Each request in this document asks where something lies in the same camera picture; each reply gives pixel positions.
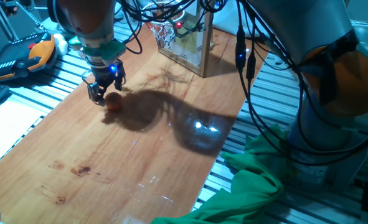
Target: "blue led light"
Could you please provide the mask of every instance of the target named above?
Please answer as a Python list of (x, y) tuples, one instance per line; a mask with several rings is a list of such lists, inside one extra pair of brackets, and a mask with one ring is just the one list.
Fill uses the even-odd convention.
[(114, 66), (114, 65), (110, 65), (110, 70), (111, 70), (112, 72), (116, 72), (116, 71), (117, 71), (117, 68), (116, 68), (116, 66)]

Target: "wooden table surface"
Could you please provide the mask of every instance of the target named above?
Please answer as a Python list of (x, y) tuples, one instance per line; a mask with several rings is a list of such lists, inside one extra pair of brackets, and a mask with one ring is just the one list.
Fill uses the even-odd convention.
[(147, 28), (139, 38), (144, 53), (121, 57), (122, 112), (94, 105), (82, 83), (1, 159), (3, 223), (150, 223), (191, 211), (245, 99), (236, 38), (215, 30), (210, 78), (158, 53)]

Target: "small red ball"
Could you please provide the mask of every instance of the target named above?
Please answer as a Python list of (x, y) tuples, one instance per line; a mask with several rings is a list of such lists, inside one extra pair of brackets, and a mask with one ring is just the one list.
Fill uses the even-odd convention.
[(105, 103), (106, 107), (108, 108), (108, 111), (110, 112), (116, 112), (121, 109), (122, 105), (122, 99), (120, 94), (118, 93), (109, 93), (105, 97)]

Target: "green fabric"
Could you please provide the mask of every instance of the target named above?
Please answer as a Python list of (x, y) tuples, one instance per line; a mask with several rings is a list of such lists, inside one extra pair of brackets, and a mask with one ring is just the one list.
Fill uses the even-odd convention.
[[(285, 138), (278, 125), (271, 128)], [(266, 134), (279, 146), (276, 138)], [(267, 205), (283, 193), (279, 179), (290, 178), (293, 171), (263, 136), (247, 138), (245, 154), (223, 153), (222, 157), (239, 170), (232, 179), (231, 193), (221, 189), (200, 209), (181, 218), (156, 218), (152, 224), (260, 223)]]

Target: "power cord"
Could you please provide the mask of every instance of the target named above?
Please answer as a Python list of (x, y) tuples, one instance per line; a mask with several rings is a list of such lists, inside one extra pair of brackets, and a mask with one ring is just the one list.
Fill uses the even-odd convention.
[(130, 48), (126, 47), (127, 50), (133, 54), (141, 54), (143, 49), (142, 49), (142, 45), (141, 45), (141, 41), (139, 41), (138, 39), (138, 36), (136, 35), (135, 33), (135, 30), (133, 29), (133, 26), (131, 25), (130, 21), (128, 20), (128, 16), (127, 16), (127, 12), (124, 11), (124, 16), (126, 17), (126, 20), (127, 20), (127, 23), (128, 23), (128, 27), (130, 27), (130, 30), (132, 31), (133, 35), (134, 35), (134, 38), (136, 39), (137, 43), (138, 43), (138, 46), (139, 46), (139, 52), (135, 52), (134, 50), (131, 50)]

